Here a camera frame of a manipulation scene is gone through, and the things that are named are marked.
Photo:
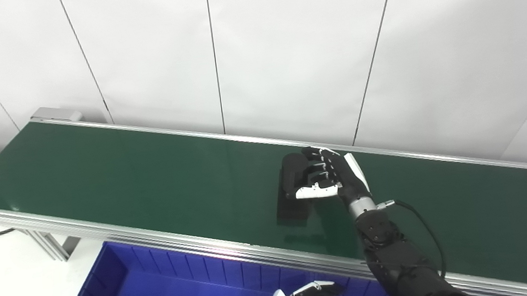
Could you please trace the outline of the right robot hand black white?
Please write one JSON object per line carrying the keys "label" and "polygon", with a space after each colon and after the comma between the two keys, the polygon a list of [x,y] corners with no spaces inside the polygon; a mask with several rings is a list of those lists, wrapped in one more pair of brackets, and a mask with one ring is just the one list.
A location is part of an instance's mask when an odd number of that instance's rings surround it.
{"label": "right robot hand black white", "polygon": [[281,188],[294,200],[338,196],[346,206],[357,201],[374,205],[368,182],[353,157],[329,148],[309,146],[282,159]]}

